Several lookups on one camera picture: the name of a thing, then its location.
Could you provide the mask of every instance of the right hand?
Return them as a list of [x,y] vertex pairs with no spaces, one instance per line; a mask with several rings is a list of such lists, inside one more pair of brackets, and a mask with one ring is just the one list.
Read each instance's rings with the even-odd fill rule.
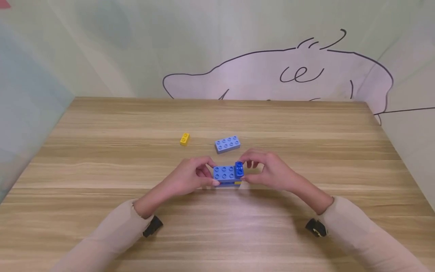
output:
[[275,190],[293,192],[295,184],[302,176],[293,171],[275,153],[251,148],[239,158],[248,168],[256,168],[258,163],[264,165],[260,174],[248,174],[241,178],[250,184],[262,184]]

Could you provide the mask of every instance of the cartoon drawing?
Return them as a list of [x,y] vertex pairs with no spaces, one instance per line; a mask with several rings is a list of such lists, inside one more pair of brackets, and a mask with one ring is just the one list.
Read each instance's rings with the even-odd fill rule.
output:
[[381,63],[353,51],[330,49],[309,38],[297,47],[247,53],[203,74],[169,74],[163,87],[172,98],[364,101],[378,118],[389,113],[394,79]]

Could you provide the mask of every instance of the lego brick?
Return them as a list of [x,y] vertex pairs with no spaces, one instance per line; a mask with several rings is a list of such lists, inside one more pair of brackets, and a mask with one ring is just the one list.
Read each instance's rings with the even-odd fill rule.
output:
[[241,161],[236,161],[235,164],[235,169],[234,169],[234,174],[236,178],[241,178],[244,176],[244,171],[243,171],[243,163]]
[[189,142],[190,134],[184,133],[183,137],[181,137],[180,144],[186,146]]
[[219,187],[240,187],[240,183],[237,182],[229,182],[229,183],[221,183],[218,186],[216,186],[217,188]]
[[240,141],[237,136],[224,138],[214,142],[214,147],[218,154],[228,152],[237,148],[240,148]]
[[213,168],[213,177],[219,182],[235,182],[240,181],[239,178],[235,177],[234,166],[216,166]]

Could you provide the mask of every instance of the sleeve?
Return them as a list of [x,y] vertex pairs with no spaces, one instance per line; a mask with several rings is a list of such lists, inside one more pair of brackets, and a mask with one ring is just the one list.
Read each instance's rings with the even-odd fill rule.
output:
[[135,199],[116,207],[92,232],[68,252],[51,272],[103,271],[142,236],[153,219],[141,218],[133,208]]
[[341,197],[319,216],[328,235],[367,271],[429,272],[386,231],[370,220],[358,206]]

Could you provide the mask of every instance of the wood grain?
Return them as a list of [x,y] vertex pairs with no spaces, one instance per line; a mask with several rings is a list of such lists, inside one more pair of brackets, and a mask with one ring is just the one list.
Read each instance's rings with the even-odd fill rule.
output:
[[[216,155],[214,141],[233,134],[242,148]],[[125,98],[76,98],[68,108],[0,205],[0,266],[47,271],[182,158],[227,164],[250,147],[350,199],[435,269],[435,214],[364,103]],[[164,228],[110,271],[361,271],[307,233],[313,212],[288,193],[200,189],[156,214]]]

